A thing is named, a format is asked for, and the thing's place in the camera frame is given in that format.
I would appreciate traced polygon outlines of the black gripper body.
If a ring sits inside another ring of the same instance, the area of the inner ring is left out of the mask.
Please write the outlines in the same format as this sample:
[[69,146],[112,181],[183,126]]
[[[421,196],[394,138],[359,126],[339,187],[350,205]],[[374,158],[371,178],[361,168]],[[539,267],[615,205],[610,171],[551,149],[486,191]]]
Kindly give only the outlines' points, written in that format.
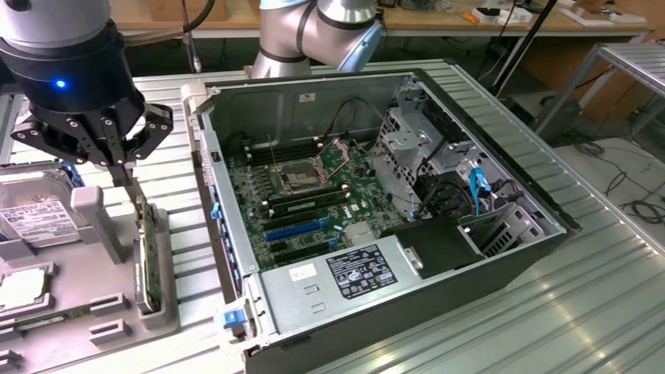
[[89,40],[61,48],[29,48],[2,40],[1,59],[41,122],[70,132],[68,120],[76,119],[92,127],[94,137],[102,137],[102,119],[109,118],[118,133],[128,134],[145,103],[113,21]]

